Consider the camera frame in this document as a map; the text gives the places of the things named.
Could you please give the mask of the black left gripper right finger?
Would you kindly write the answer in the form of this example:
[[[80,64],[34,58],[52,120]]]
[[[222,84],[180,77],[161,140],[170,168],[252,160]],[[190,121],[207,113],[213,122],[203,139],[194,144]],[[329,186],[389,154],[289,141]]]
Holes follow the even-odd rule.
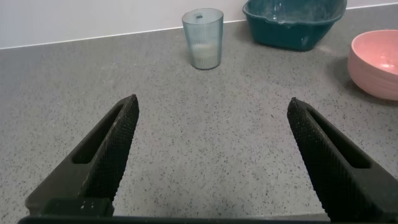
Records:
[[[397,221],[396,178],[309,104],[292,98],[287,117],[331,221]]]

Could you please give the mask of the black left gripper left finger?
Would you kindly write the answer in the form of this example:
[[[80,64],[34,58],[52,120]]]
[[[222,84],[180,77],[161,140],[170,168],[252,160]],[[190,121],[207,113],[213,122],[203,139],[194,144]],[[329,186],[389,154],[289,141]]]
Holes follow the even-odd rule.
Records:
[[[114,200],[139,118],[136,95],[118,101],[69,155],[26,198],[30,215],[53,199]]]

